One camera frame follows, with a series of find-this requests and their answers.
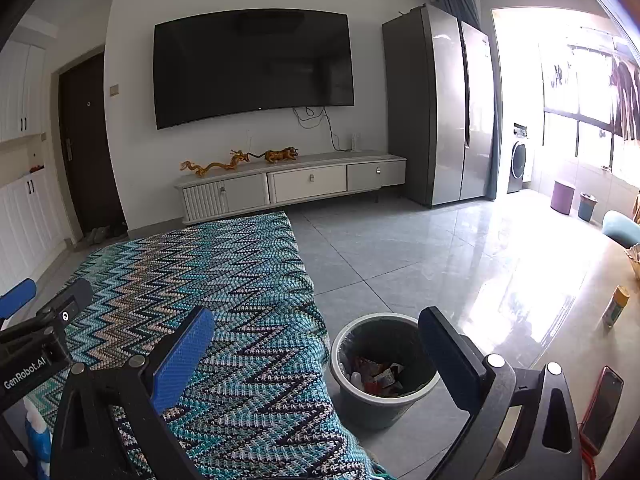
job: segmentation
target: tv screen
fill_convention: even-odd
[[[158,129],[268,108],[353,106],[347,16],[252,9],[160,23],[154,101]]]

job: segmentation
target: stainless steel refrigerator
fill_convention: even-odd
[[[424,205],[484,196],[494,127],[487,36],[432,6],[382,33],[389,152],[407,159],[405,194]]]

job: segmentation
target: tv stand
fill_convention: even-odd
[[[318,153],[232,171],[215,168],[203,178],[184,176],[175,187],[182,194],[183,223],[191,225],[404,184],[405,162],[381,152]]]

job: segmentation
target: hanging cable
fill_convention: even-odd
[[[303,119],[302,117],[300,117],[300,114],[298,113],[298,111],[295,108],[292,108],[293,113],[296,115],[296,118],[298,119],[298,124],[304,128],[305,130],[311,130],[313,128],[317,128],[318,126],[320,126],[320,123],[322,123],[322,118],[326,117],[326,122],[329,125],[329,134],[331,135],[331,145],[334,147],[334,150],[336,152],[348,152],[350,150],[342,150],[340,148],[340,137],[334,135],[334,130],[331,127],[331,119],[329,118],[329,114],[326,112],[326,107],[322,107],[322,110],[320,110],[320,113],[318,115],[315,115],[313,113],[313,110],[311,108],[309,108],[308,106],[305,106],[305,111],[307,114],[307,117],[305,119]],[[303,123],[305,121],[311,121],[313,119],[318,119],[319,121],[314,124],[313,126],[305,126]],[[335,147],[335,141],[334,141],[334,137],[337,139],[338,141],[338,147]]]

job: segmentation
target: zigzag knit blanket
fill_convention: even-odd
[[[327,393],[328,335],[284,213],[115,244],[91,254],[70,282],[80,277],[94,302],[67,327],[67,343],[92,369],[148,354],[195,305],[213,311],[211,345],[164,412],[204,476],[386,476]],[[31,394],[51,428],[66,374]],[[140,475],[151,477],[126,421],[118,424]]]

